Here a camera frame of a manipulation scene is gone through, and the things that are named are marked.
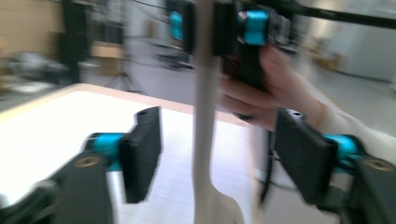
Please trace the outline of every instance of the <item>floor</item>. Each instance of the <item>floor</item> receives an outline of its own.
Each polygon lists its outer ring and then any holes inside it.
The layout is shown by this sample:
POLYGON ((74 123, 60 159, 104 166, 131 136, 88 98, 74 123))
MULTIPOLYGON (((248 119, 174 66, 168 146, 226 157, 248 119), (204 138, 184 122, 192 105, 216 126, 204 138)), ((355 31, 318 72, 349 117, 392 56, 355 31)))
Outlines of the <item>floor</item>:
MULTIPOLYGON (((130 61, 125 64, 125 71, 127 71, 128 78, 131 80, 131 85, 128 85, 128 87, 123 85, 127 79, 97 75, 95 68, 87 68, 81 77, 82 81, 124 91, 138 91, 148 96, 193 105, 195 74, 189 69, 167 69, 167 64, 159 62, 155 57, 156 54, 173 54, 175 53, 173 49, 139 43, 132 44, 129 52, 130 61)), ((306 54, 294 56, 292 61, 295 69, 302 76, 308 78, 314 86, 329 96, 346 112, 372 128, 396 136, 395 95, 389 91, 386 83, 324 71, 316 67, 306 54)), ((55 90, 48 90, 35 95, 8 93, 0 96, 0 111, 55 90)), ((284 191, 284 193, 282 193, 282 196, 278 196, 282 197, 279 200, 289 201, 290 203, 299 202, 299 196, 295 192, 287 189, 281 189, 281 191, 284 191)), ((307 223, 308 217, 304 217, 304 214, 313 216, 308 222, 319 221, 322 218, 318 211, 312 213, 309 212, 311 211, 309 209, 308 207, 296 208, 295 211, 291 211, 292 216, 284 217, 280 212, 282 211, 280 203, 273 205, 273 207, 270 205, 269 211, 266 212, 266 214, 271 213, 268 217, 268 223, 307 223)), ((336 223, 334 218, 329 220, 329 222, 321 223, 336 223)))

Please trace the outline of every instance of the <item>table surface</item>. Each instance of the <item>table surface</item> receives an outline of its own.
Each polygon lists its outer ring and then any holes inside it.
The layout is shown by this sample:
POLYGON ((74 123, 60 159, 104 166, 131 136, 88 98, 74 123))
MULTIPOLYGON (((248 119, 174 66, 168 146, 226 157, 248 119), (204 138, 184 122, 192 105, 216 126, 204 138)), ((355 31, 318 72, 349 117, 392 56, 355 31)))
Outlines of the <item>table surface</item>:
MULTIPOLYGON (((193 106, 108 88, 77 84, 0 114, 0 199, 15 203, 36 181, 81 151, 91 133, 126 133, 140 110, 162 108, 163 153, 147 200, 125 204, 120 172, 107 173, 116 223, 192 223, 193 106)), ((264 211, 257 206, 257 153, 251 129, 217 112, 211 178, 239 203, 245 223, 335 223, 304 206, 296 191, 273 188, 264 211)))

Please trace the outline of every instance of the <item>hand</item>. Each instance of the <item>hand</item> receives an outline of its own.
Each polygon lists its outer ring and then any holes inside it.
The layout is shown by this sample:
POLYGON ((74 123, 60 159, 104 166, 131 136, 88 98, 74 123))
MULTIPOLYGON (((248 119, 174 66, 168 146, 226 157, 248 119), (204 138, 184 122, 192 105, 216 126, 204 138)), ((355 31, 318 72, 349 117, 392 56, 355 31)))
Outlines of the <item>hand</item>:
POLYGON ((320 122, 323 105, 291 69, 289 58, 271 46, 262 48, 259 57, 265 71, 262 78, 267 92, 225 74, 220 82, 220 105, 232 113, 253 116, 249 123, 270 131, 275 128, 276 108, 290 108, 305 114, 306 121, 315 128, 320 122))

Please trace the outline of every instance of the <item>human hand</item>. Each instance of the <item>human hand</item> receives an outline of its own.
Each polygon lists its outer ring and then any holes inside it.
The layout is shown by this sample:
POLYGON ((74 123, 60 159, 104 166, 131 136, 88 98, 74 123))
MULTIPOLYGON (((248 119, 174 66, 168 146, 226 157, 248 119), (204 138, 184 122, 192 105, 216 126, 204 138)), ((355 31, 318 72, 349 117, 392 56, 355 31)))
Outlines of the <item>human hand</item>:
POLYGON ((311 126, 317 126, 323 106, 292 70, 288 56, 275 47, 266 46, 259 57, 265 71, 262 78, 266 91, 254 89, 224 74, 220 82, 220 105, 232 113, 253 116, 254 119, 247 122, 270 131, 275 128, 277 107, 297 110, 306 115, 311 126))

